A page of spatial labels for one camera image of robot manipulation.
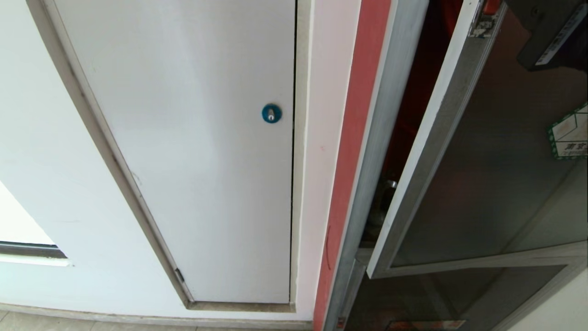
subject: floor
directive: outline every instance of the floor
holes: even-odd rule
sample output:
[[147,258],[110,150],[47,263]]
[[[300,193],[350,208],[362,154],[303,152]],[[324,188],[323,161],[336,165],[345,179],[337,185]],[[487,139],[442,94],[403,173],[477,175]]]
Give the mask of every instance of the floor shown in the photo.
[[254,331],[253,329],[214,329],[195,326],[162,326],[94,322],[29,315],[0,310],[0,331]]

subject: glass panel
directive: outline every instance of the glass panel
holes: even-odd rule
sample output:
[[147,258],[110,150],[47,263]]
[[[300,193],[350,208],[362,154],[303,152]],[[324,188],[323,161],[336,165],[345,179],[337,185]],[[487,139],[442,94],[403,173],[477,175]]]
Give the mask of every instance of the glass panel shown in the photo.
[[546,130],[585,102],[586,75],[568,68],[525,71],[516,57],[528,33],[512,13],[501,30],[394,266],[492,256],[588,236],[585,176],[577,179],[575,203],[558,201],[554,215],[540,224],[535,219],[567,176],[585,168],[586,160],[555,160]]
[[1,181],[0,241],[30,244],[54,244]]
[[394,322],[460,321],[491,330],[564,266],[463,269],[370,280],[364,277],[346,331],[394,331]]

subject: cabinet door frame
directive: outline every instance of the cabinet door frame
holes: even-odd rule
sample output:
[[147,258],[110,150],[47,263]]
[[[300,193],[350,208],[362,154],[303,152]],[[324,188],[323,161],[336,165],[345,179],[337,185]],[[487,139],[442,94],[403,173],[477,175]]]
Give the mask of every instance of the cabinet door frame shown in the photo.
[[[293,93],[294,112],[306,112],[305,103],[301,102],[306,97],[306,70],[308,68],[308,55],[304,51],[308,49],[309,36],[308,25],[310,18],[310,2],[296,1],[295,3],[295,60],[293,65],[295,82]],[[157,225],[149,212],[148,206],[133,179],[133,175],[124,162],[121,151],[110,132],[106,119],[100,111],[88,81],[86,80],[81,64],[79,63],[73,45],[67,37],[65,27],[59,18],[54,0],[27,0],[29,10],[39,34],[47,48],[55,68],[61,77],[66,90],[78,110],[78,113],[88,129],[98,151],[113,179],[121,189],[121,193],[129,204],[141,229],[143,230],[149,244],[152,246],[165,273],[169,277],[172,286],[176,290],[184,306],[189,310],[208,310],[224,312],[272,312],[272,313],[294,313],[296,312],[296,270],[298,263],[298,252],[294,245],[300,235],[297,229],[299,219],[292,217],[294,209],[299,210],[301,200],[295,195],[301,194],[303,153],[300,144],[304,142],[304,132],[293,130],[293,163],[292,163],[292,209],[290,211],[291,238],[290,238],[290,289],[289,303],[230,303],[230,302],[201,302],[197,301],[190,293],[183,281],[177,264],[167,248],[165,241],[159,232]],[[305,116],[294,117],[293,127],[304,127]]]
[[480,0],[462,5],[429,104],[367,264],[367,274],[372,279],[392,275],[392,261],[435,176],[500,31],[506,14],[505,4],[499,9],[490,37],[469,36],[471,24],[483,3]]

